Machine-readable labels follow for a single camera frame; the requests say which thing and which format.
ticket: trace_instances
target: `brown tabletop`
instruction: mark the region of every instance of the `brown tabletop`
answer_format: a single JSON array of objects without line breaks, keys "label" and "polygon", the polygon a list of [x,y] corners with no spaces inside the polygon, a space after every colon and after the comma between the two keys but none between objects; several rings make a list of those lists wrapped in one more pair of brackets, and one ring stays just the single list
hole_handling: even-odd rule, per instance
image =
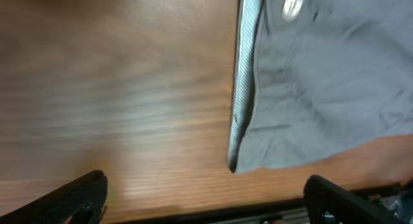
[{"label": "brown tabletop", "polygon": [[93,169],[103,223],[413,176],[413,136],[319,163],[226,163],[239,0],[0,0],[0,214]]}]

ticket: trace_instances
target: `gray cloth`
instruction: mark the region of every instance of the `gray cloth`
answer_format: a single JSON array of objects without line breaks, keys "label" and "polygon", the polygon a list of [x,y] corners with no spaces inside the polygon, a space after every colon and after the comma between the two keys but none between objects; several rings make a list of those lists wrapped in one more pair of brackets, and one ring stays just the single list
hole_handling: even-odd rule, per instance
[{"label": "gray cloth", "polygon": [[297,167],[413,132],[413,0],[265,0],[236,172]]}]

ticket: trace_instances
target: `fabric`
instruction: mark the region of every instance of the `fabric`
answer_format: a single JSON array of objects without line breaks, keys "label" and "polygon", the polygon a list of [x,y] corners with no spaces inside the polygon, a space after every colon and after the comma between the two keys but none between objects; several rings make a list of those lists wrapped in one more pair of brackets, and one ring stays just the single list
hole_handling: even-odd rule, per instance
[{"label": "fabric", "polygon": [[265,0],[236,172],[297,167],[413,132],[413,0]]}]

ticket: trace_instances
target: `white button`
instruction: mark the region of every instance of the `white button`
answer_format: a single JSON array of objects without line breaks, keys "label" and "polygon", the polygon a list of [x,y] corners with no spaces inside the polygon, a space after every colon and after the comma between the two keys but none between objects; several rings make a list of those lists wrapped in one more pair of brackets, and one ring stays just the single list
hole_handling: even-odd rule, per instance
[{"label": "white button", "polygon": [[293,21],[303,5],[303,0],[285,0],[283,7],[283,19]]}]

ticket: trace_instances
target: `wood grain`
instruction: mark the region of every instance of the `wood grain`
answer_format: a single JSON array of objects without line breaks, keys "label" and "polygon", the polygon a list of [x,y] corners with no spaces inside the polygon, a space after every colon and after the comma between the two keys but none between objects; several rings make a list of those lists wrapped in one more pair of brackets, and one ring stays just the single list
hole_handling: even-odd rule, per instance
[{"label": "wood grain", "polygon": [[319,163],[227,168],[238,0],[0,0],[0,214],[93,169],[103,223],[413,175],[413,136]]}]

